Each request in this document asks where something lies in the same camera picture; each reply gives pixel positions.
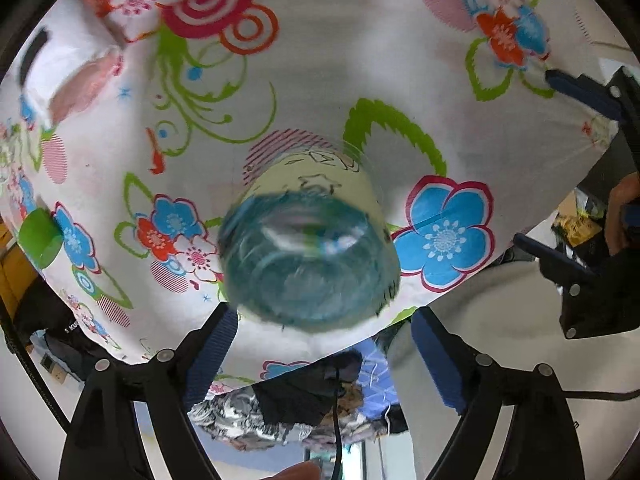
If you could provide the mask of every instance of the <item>black cable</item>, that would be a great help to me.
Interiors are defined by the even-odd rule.
[[[626,402],[640,397],[640,390],[631,392],[571,392],[563,391],[565,399],[612,400]]]
[[[340,392],[340,370],[335,369],[335,395],[334,395],[334,431],[335,431],[335,464],[331,480],[340,480],[342,469],[342,437],[340,436],[340,424],[338,424],[338,393]]]
[[[0,299],[0,325],[2,326],[2,330],[6,336],[6,341],[11,345],[9,350],[12,350],[15,353],[18,361],[20,361],[20,364],[22,365],[22,368],[27,372],[33,386],[35,386],[37,392],[42,397],[42,400],[51,411],[51,414],[57,420],[60,428],[62,428],[65,433],[68,433],[71,423],[69,423],[68,418],[66,418],[65,413],[62,411],[62,408],[60,408],[60,405],[57,403],[51,393],[51,390],[47,387],[44,379],[36,368],[36,365],[33,363],[24,345],[20,341],[18,333],[15,331],[14,322],[12,321],[11,316],[9,316],[9,312],[7,311],[2,299]]]

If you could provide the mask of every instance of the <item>blue liquid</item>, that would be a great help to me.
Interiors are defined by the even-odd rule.
[[[308,332],[375,316],[398,290],[388,236],[324,193],[249,197],[226,215],[219,247],[231,305]]]

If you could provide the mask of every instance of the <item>blue patterned cloth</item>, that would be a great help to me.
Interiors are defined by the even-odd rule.
[[[358,384],[362,387],[364,402],[359,411],[369,420],[375,420],[384,415],[390,405],[399,402],[396,386],[391,379],[386,357],[373,339],[365,339],[352,348],[362,354]]]

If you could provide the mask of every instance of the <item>orange flower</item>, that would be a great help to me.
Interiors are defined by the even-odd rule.
[[[501,63],[524,67],[526,57],[516,43],[518,27],[502,8],[498,9],[494,16],[482,12],[476,16],[476,21],[484,35],[489,38],[489,44]]]
[[[177,253],[171,238],[158,231],[150,220],[143,216],[138,218],[136,237],[161,262],[167,261],[171,254]]]

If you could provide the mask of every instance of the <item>floral tablecloth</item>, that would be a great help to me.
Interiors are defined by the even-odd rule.
[[[606,120],[544,82],[546,68],[601,77],[568,0],[87,1],[123,36],[122,63],[53,130],[5,78],[0,211],[14,232],[51,211],[64,246],[42,273],[114,357],[176,347],[224,299],[221,218],[283,150],[340,164],[323,150],[346,144],[380,192],[402,267],[392,303],[314,335],[240,307],[216,391],[351,346],[468,279],[609,142]]]

